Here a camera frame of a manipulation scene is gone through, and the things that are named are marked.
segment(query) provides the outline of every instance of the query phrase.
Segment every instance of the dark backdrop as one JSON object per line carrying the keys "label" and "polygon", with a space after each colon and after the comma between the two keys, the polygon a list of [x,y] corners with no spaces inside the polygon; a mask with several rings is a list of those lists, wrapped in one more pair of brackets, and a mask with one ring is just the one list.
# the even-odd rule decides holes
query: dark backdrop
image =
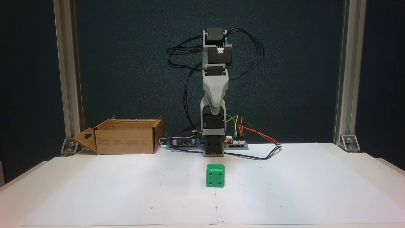
{"label": "dark backdrop", "polygon": [[53,1],[1,1],[0,23],[0,160],[9,182],[59,156],[65,130]]}
{"label": "dark backdrop", "polygon": [[[342,16],[342,0],[78,0],[86,127],[113,114],[163,115],[169,133],[186,127],[182,96],[188,71],[170,68],[165,48],[207,27],[242,27],[263,43],[266,56],[230,82],[227,113],[245,117],[281,142],[332,142]],[[230,36],[229,43],[232,77],[247,68],[255,52],[242,34]],[[173,61],[195,65],[200,58],[199,53]],[[203,96],[199,73],[189,92],[196,122]],[[248,140],[263,138],[249,135]]]}
{"label": "dark backdrop", "polygon": [[404,9],[367,1],[356,136],[364,152],[405,170]]}

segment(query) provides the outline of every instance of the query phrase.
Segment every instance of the green dice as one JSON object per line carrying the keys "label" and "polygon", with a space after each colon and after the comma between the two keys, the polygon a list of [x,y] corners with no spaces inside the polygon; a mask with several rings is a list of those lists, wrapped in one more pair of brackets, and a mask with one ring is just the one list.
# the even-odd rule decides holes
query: green dice
{"label": "green dice", "polygon": [[225,166],[222,164],[207,165],[207,187],[224,187]]}

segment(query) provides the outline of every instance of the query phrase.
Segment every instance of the white tabletop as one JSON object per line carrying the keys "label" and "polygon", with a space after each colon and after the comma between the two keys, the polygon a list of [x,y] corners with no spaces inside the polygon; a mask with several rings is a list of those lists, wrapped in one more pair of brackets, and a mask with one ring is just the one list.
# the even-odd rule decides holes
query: white tabletop
{"label": "white tabletop", "polygon": [[[384,165],[366,153],[349,154],[336,145],[320,144],[344,164],[358,173],[371,185],[379,189],[398,205],[405,208],[405,176]],[[0,227],[21,227],[19,224],[42,202],[58,190],[65,182],[75,176],[96,156],[80,153],[73,157],[56,157],[45,165],[28,174],[18,182],[0,192]],[[271,227],[405,227],[405,224],[338,224],[338,225],[271,225]]]}

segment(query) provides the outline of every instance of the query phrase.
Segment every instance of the cardboard box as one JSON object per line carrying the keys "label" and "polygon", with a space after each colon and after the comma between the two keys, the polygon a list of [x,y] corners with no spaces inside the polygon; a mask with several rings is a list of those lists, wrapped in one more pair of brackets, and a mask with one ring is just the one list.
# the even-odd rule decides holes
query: cardboard box
{"label": "cardboard box", "polygon": [[153,154],[162,137],[162,116],[157,120],[116,119],[113,116],[73,139],[98,155]]}

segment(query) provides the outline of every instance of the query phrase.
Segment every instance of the orange wire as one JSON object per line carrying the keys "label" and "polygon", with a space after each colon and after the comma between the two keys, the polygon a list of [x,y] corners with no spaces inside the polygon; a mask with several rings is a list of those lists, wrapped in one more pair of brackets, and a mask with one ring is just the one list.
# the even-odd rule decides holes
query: orange wire
{"label": "orange wire", "polygon": [[256,132],[256,133],[258,133],[258,134],[260,134],[260,135],[262,135],[262,136],[268,138],[268,139],[269,139],[270,141],[272,141],[274,144],[280,144],[277,140],[275,140],[275,139],[273,139],[272,137],[267,136],[267,135],[265,135],[265,134],[263,134],[263,133],[260,133],[260,132],[258,132],[258,131],[252,130],[252,129],[247,128],[247,127],[242,127],[242,128],[244,128],[244,129],[246,129],[246,130],[249,130],[249,131],[252,131],[252,132]]}
{"label": "orange wire", "polygon": [[239,127],[239,136],[243,136],[243,130],[241,130],[241,126],[238,124]]}

